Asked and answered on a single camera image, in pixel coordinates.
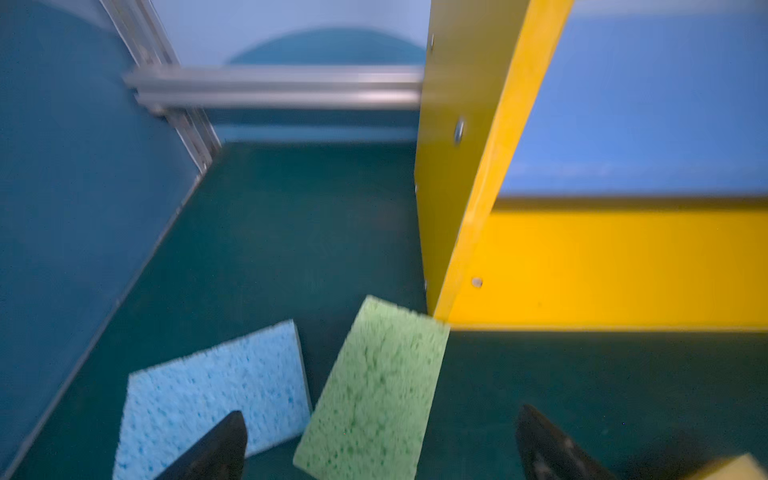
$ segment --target metal bar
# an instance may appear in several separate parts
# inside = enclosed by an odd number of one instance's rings
[[[137,69],[179,68],[178,57],[170,45],[151,0],[101,0],[118,30]],[[203,173],[220,149],[220,142],[203,111],[185,108],[170,112],[151,108],[153,114],[165,115],[176,128],[192,161]]]
[[[249,66],[222,68],[142,67],[123,76],[129,87],[168,91],[252,88],[383,86],[421,89],[424,68],[392,66]]]
[[[139,104],[152,111],[166,108],[289,108],[418,110],[420,94],[410,90],[140,92]]]
[[[418,110],[419,66],[148,66],[124,76],[151,111],[170,108]]]

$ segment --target light blue wall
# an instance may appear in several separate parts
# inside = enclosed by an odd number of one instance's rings
[[[405,41],[422,50],[429,0],[153,0],[182,65],[220,66],[271,41],[309,31],[352,29]],[[328,48],[344,45],[326,44]],[[355,49],[355,45],[346,48]],[[375,61],[374,58],[362,58]]]
[[[768,194],[768,2],[577,0],[500,197]]]
[[[0,6],[0,471],[197,175],[123,85],[132,60],[104,26]]]

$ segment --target yellow wooden board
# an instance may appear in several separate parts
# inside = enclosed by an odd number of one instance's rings
[[[767,330],[768,208],[495,210],[449,322]]]
[[[451,309],[571,3],[432,2],[415,182],[427,304],[439,319]]]

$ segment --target dark green floor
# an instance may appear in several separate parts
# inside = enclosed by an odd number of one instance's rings
[[[368,293],[425,309],[413,147],[231,145],[14,478],[110,478],[127,375],[293,318],[316,401]],[[521,478],[531,402],[624,478],[768,464],[768,336],[452,333],[418,478]],[[248,478],[309,478],[297,441]]]

